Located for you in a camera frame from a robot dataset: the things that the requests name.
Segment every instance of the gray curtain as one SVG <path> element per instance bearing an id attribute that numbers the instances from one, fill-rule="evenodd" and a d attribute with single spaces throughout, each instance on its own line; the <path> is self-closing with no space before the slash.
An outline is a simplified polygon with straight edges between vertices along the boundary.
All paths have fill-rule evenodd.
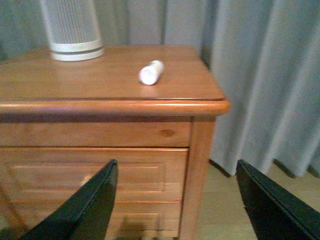
<path id="1" fill-rule="evenodd" d="M 231 175 L 320 172 L 320 3 L 307 0 L 95 0 L 106 45 L 193 45 L 232 103 L 210 158 Z M 46 45 L 36 0 L 0 1 L 0 60 Z"/>

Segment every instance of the wooden nightstand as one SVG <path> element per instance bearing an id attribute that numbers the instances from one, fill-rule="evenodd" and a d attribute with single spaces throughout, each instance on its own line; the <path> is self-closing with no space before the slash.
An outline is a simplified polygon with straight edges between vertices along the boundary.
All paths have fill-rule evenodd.
<path id="1" fill-rule="evenodd" d="M 153 60 L 164 73 L 142 85 Z M 228 109 L 191 46 L 108 46 L 79 62 L 39 48 L 2 62 L 1 209 L 13 228 L 31 228 L 114 158 L 108 236 L 192 240 L 215 117 Z"/>

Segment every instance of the wooden drawer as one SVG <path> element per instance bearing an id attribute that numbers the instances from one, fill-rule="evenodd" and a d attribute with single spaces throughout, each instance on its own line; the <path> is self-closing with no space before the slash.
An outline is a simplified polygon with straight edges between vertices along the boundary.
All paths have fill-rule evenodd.
<path id="1" fill-rule="evenodd" d="M 22 222 L 33 228 L 61 204 L 29 202 L 15 204 L 14 207 Z M 177 237 L 180 211 L 181 205 L 178 203 L 116 203 L 107 235 L 148 237 L 154 236 L 155 231 L 165 231 L 162 235 Z"/>
<path id="2" fill-rule="evenodd" d="M 66 200 L 110 159 L 116 201 L 182 200 L 187 148 L 0 148 L 1 187 L 11 202 Z"/>
<path id="3" fill-rule="evenodd" d="M 190 117 L 31 119 L 0 123 L 7 147 L 187 147 Z"/>

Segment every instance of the white cylinder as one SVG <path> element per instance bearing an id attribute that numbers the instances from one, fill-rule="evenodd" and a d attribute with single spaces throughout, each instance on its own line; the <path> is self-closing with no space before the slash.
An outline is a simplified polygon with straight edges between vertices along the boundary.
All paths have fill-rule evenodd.
<path id="1" fill-rule="evenodd" d="M 165 65 L 162 61 L 154 60 L 150 62 L 147 66 L 142 68 L 139 72 L 140 82 L 145 85 L 155 84 L 160 75 L 163 73 Z"/>
<path id="2" fill-rule="evenodd" d="M 51 56 L 80 61 L 104 54 L 94 0 L 41 0 Z"/>

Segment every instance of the wooden floor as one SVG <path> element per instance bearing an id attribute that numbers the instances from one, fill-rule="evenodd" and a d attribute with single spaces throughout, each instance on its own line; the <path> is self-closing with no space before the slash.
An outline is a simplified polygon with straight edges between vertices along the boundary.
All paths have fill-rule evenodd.
<path id="1" fill-rule="evenodd" d="M 320 212 L 320 179 L 307 172 L 290 178 L 276 165 L 272 180 Z M 7 227 L 0 214 L 0 229 Z M 225 176 L 209 165 L 195 240 L 255 240 L 256 235 L 244 210 L 235 176 Z"/>

